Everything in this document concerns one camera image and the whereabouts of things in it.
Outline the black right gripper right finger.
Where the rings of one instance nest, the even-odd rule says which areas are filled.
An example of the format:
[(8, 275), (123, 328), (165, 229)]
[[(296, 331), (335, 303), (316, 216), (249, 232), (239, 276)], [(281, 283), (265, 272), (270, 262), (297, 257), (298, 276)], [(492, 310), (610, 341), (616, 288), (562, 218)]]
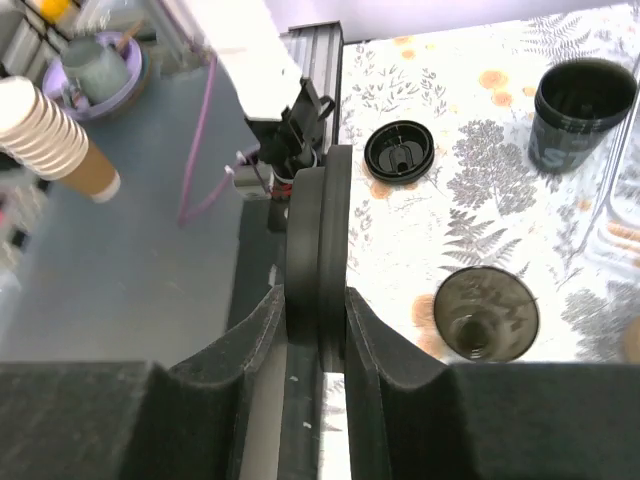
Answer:
[(345, 296), (355, 479), (635, 479), (639, 370), (444, 364)]

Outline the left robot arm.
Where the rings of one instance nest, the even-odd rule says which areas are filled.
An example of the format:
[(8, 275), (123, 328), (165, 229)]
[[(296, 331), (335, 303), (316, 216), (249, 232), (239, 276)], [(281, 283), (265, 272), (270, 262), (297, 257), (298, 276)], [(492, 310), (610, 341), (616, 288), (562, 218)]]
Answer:
[(194, 52), (210, 52), (236, 91), (274, 176), (271, 197), (287, 201), (298, 171), (319, 165), (334, 99), (321, 97), (291, 56), (263, 1), (164, 1)]

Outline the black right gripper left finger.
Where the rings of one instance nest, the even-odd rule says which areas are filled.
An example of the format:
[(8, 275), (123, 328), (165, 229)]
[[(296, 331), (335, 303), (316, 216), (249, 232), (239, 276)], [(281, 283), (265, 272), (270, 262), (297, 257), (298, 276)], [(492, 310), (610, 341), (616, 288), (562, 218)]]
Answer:
[(172, 368), (1, 367), (5, 479), (274, 479), (284, 400), (284, 292)]

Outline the black takeout coffee cup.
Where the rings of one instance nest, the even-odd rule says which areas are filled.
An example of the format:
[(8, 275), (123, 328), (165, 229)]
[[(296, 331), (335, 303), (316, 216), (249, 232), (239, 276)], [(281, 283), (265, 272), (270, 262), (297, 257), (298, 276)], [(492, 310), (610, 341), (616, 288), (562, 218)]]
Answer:
[(579, 168), (630, 112), (638, 91), (627, 68), (605, 59), (559, 63), (541, 78), (528, 157), (543, 173)]

